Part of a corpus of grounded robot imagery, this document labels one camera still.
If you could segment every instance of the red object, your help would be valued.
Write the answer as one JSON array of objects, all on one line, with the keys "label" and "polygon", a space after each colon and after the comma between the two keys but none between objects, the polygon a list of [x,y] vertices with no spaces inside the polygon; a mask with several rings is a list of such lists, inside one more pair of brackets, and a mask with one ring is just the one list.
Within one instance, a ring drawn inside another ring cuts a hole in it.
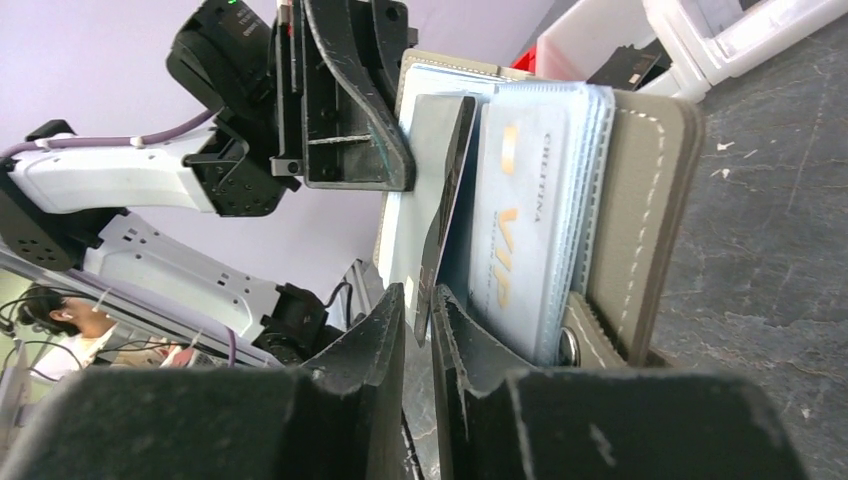
[{"label": "red object", "polygon": [[194,349],[187,348],[182,352],[174,355],[174,359],[171,360],[172,368],[184,368],[187,367],[189,363],[191,363],[191,358],[194,356]]},{"label": "red object", "polygon": [[512,68],[536,73],[536,47],[533,46],[530,50],[524,52],[524,55],[512,64]]}]

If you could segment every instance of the black cable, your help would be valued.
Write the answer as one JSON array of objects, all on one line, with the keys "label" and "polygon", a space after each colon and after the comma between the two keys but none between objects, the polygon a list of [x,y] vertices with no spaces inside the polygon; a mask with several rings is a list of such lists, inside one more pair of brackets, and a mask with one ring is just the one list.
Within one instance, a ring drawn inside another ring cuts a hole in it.
[{"label": "black cable", "polygon": [[74,361],[77,362],[77,366],[80,368],[80,370],[85,368],[85,367],[82,366],[82,362],[79,361],[77,356],[74,355],[74,352],[70,348],[68,348],[64,345],[60,345],[56,342],[48,342],[48,341],[44,341],[44,340],[30,340],[28,342],[24,342],[24,346],[26,346],[26,345],[50,345],[50,346],[53,346],[53,347],[61,348],[62,350],[68,352],[68,355],[73,357]]},{"label": "black cable", "polygon": [[[72,288],[65,288],[65,287],[51,287],[51,286],[47,286],[47,285],[35,285],[35,286],[32,286],[32,287],[29,287],[29,288],[27,288],[26,290],[24,290],[24,292],[23,292],[21,295],[24,295],[24,294],[26,294],[27,292],[30,292],[30,291],[32,291],[32,290],[34,290],[34,289],[36,289],[36,288],[40,288],[40,287],[43,287],[43,288],[49,288],[49,289],[55,290],[55,291],[57,291],[57,292],[67,292],[67,293],[70,293],[70,294],[71,294],[71,295],[63,295],[63,297],[70,297],[70,298],[84,298],[84,299],[87,299],[87,300],[93,300],[93,301],[97,301],[97,300],[98,300],[98,297],[95,297],[95,296],[93,296],[93,295],[88,295],[88,294],[86,294],[86,293],[80,292],[79,290],[74,290],[74,289],[72,289]],[[39,298],[39,296],[32,296],[32,297],[29,297],[29,298]],[[138,342],[141,342],[141,341],[143,341],[143,340],[136,340],[136,341],[134,341],[134,342],[127,342],[127,343],[125,343],[125,344],[123,344],[123,345],[119,345],[117,348],[123,348],[123,347],[125,347],[125,346],[127,346],[127,345],[131,345],[131,344],[133,344],[133,343],[138,343]],[[181,342],[181,343],[180,343],[180,342],[171,342],[171,343],[163,343],[162,345],[163,345],[163,346],[164,346],[164,345],[179,345],[179,346],[181,346],[181,347],[185,348],[186,346],[190,345],[190,343],[188,343],[188,342]],[[192,348],[194,348],[195,350],[197,350],[197,351],[199,351],[199,352],[201,352],[201,353],[204,353],[204,354],[206,354],[206,355],[209,355],[210,357],[226,359],[226,356],[223,356],[220,352],[218,352],[218,351],[216,351],[216,350],[213,350],[213,349],[211,349],[211,348],[209,348],[209,347],[203,346],[203,345],[195,345],[195,346],[194,346],[194,347],[192,347]]]},{"label": "black cable", "polygon": [[351,317],[351,303],[353,301],[353,285],[351,285],[350,282],[348,282],[347,280],[342,280],[341,282],[339,282],[339,284],[336,285],[336,288],[333,289],[333,293],[330,294],[330,300],[328,300],[327,303],[324,304],[324,308],[330,308],[330,306],[332,304],[336,303],[336,297],[339,296],[339,292],[345,286],[348,287],[347,306],[345,307],[345,309],[346,309],[345,326],[347,327],[348,330],[350,330],[350,323],[351,323],[351,320],[352,320],[350,318]]},{"label": "black cable", "polygon": [[[28,297],[21,297],[21,298],[16,298],[15,300],[10,300],[10,301],[4,303],[3,305],[0,305],[0,318],[2,318],[3,320],[5,320],[9,323],[14,323],[14,322],[12,322],[12,320],[8,316],[6,316],[3,313],[3,310],[6,310],[9,307],[13,307],[13,306],[15,306],[19,303],[23,303],[23,302],[26,302],[28,300],[34,300],[34,299],[39,299],[39,298],[54,298],[54,297],[55,297],[55,295],[30,295]],[[92,300],[91,295],[85,295],[85,294],[61,295],[61,297],[62,298],[85,298],[85,299],[88,299],[88,300]]]},{"label": "black cable", "polygon": [[3,360],[3,370],[0,371],[0,373],[6,373],[6,367],[9,366],[9,360],[12,358],[13,353],[15,353],[14,347],[12,347],[12,349],[9,350],[9,353],[6,354],[6,358]]},{"label": "black cable", "polygon": [[[141,348],[141,349],[137,349],[137,350],[136,350],[136,349],[128,350],[128,349],[124,349],[124,348],[123,348],[123,347],[126,347],[126,346],[128,346],[128,345],[132,345],[132,344],[134,344],[134,343],[141,343],[141,342],[145,342],[145,340],[133,340],[133,341],[131,341],[131,342],[127,342],[127,343],[123,343],[123,344],[121,344],[121,345],[118,345],[118,346],[117,346],[117,347],[115,347],[115,348],[116,348],[116,349],[121,349],[120,351],[122,351],[122,352],[137,352],[137,351],[143,351],[143,350],[152,350],[153,348],[155,348],[155,347],[152,347],[152,348]],[[197,350],[197,351],[198,351],[198,352],[200,352],[200,353],[203,353],[203,354],[209,355],[210,357],[220,358],[220,359],[223,359],[223,360],[226,360],[226,359],[227,359],[227,355],[226,355],[226,354],[222,354],[221,352],[218,352],[218,351],[216,351],[216,350],[213,350],[213,349],[211,349],[211,348],[209,348],[209,347],[206,347],[206,346],[204,346],[204,345],[201,345],[201,344],[199,344],[199,343],[198,343],[198,344],[195,344],[194,346],[192,346],[192,345],[191,345],[191,342],[188,342],[188,341],[184,341],[184,342],[174,342],[174,341],[171,341],[171,342],[147,342],[147,344],[149,344],[149,345],[152,345],[152,344],[155,344],[155,343],[159,343],[159,344],[160,344],[160,346],[173,345],[173,346],[179,346],[179,347],[183,347],[183,348],[188,348],[189,346],[191,346],[191,348],[193,348],[193,349]]]},{"label": "black cable", "polygon": [[43,378],[43,379],[45,379],[45,380],[47,380],[48,382],[56,383],[56,382],[58,382],[58,381],[59,381],[59,380],[56,380],[55,378],[50,378],[50,377],[48,377],[47,375],[45,375],[45,374],[43,374],[43,373],[39,372],[38,370],[36,370],[36,369],[35,369],[35,368],[33,368],[33,367],[29,367],[27,370],[29,370],[30,372],[32,372],[32,373],[34,373],[34,374],[38,375],[39,377],[41,377],[41,378]]},{"label": "black cable", "polygon": [[[48,333],[47,338],[45,340],[47,340],[48,342],[55,342],[56,341],[55,337],[56,337],[56,335],[53,335],[52,333]],[[47,345],[42,345],[41,347],[39,347],[38,351],[35,352],[35,356],[32,359],[32,363],[37,364],[38,362],[40,362],[41,359],[44,358],[44,355],[49,350],[50,350],[50,347],[47,346]]]},{"label": "black cable", "polygon": [[42,297],[49,296],[49,295],[32,295],[32,296],[28,296],[28,297],[24,296],[24,295],[26,295],[27,293],[29,293],[33,290],[38,290],[39,288],[45,288],[47,290],[52,290],[52,291],[58,293],[59,296],[62,297],[62,298],[67,297],[67,298],[84,298],[84,299],[87,299],[87,300],[97,300],[97,297],[95,297],[93,295],[88,295],[87,293],[80,292],[79,290],[76,290],[76,289],[73,289],[73,288],[50,287],[50,286],[47,286],[47,285],[33,284],[31,287],[27,288],[20,295],[18,295],[18,298],[16,300],[13,300],[13,301],[25,301],[25,300],[28,300],[30,298],[42,298]]},{"label": "black cable", "polygon": [[101,352],[119,352],[122,351],[124,347],[128,347],[130,345],[134,345],[136,343],[142,343],[144,345],[153,346],[153,347],[165,347],[171,345],[178,345],[176,342],[154,342],[150,340],[130,340],[129,342],[122,343],[115,348],[110,348],[106,350],[100,350]]},{"label": "black cable", "polygon": [[188,346],[188,344],[167,343],[167,344],[161,344],[161,345],[150,345],[150,346],[147,346],[147,347],[139,347],[139,348],[120,348],[120,349],[118,349],[118,348],[110,348],[110,349],[108,349],[108,350],[99,350],[99,351],[97,352],[97,354],[107,353],[107,352],[146,352],[146,351],[149,351],[149,350],[155,350],[155,349],[157,349],[157,348],[162,348],[162,347],[165,347],[165,346],[168,346],[168,347],[182,347],[182,346],[184,346],[184,345],[185,345],[185,346]]}]

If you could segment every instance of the person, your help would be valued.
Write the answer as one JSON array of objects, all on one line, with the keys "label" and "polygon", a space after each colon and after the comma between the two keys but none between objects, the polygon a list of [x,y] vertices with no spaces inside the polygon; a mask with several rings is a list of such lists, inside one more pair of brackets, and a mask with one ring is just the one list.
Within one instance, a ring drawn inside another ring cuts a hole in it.
[{"label": "person", "polygon": [[[103,311],[95,310],[81,298],[64,296],[45,286],[28,289],[18,306],[16,323],[36,326],[51,335],[65,336],[59,342],[68,347],[83,367],[89,365],[94,354],[103,348],[117,323]],[[123,347],[112,366],[158,367],[168,357],[170,348],[148,348],[143,342]],[[78,370],[77,362],[67,352],[53,348],[38,362],[36,370],[44,376],[58,380],[71,371]]]}]

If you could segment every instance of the black bracket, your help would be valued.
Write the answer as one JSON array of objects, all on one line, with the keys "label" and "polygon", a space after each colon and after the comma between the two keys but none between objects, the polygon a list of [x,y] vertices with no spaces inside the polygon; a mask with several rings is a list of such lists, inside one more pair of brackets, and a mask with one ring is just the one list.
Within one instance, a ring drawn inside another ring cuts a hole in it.
[{"label": "black bracket", "polygon": [[[64,120],[50,120],[27,140],[73,133]],[[0,237],[15,255],[41,268],[64,272],[79,268],[85,251],[98,247],[98,234],[125,210],[100,208],[70,214],[45,213],[27,197],[9,175],[12,158],[0,158]]]},{"label": "black bracket", "polygon": [[[400,61],[411,46],[406,6],[294,0],[280,15],[280,138],[290,139],[294,126],[285,112],[300,111],[303,159],[302,169],[275,173],[302,174],[310,188],[411,189],[415,163],[393,114]],[[291,159],[296,143],[289,140],[281,158]]]},{"label": "black bracket", "polygon": [[267,157],[251,149],[260,143],[234,138],[219,115],[218,129],[199,153],[186,155],[183,164],[190,167],[206,196],[222,217],[258,217],[268,215],[286,190],[297,191],[300,182],[292,177],[271,176]]},{"label": "black bracket", "polygon": [[277,287],[280,299],[274,311],[262,318],[265,330],[253,342],[285,365],[297,365],[326,346],[327,310],[309,290],[285,284]]},{"label": "black bracket", "polygon": [[659,40],[645,48],[618,47],[609,60],[588,80],[617,90],[635,92],[671,68],[671,57]]}]

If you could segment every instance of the gray leather wallet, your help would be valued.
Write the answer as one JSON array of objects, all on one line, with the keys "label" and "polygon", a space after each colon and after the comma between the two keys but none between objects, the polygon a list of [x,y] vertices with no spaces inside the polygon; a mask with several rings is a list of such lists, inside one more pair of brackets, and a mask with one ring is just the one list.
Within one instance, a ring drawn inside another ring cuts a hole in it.
[{"label": "gray leather wallet", "polygon": [[[404,75],[416,63],[504,81],[534,78],[520,70],[411,49],[404,55],[399,99]],[[587,368],[662,363],[649,350],[651,334],[704,140],[703,117],[690,102],[620,91],[615,99],[588,289],[585,298],[569,294],[563,318],[563,327],[578,341],[580,365]],[[375,263],[379,248],[378,242]]]}]

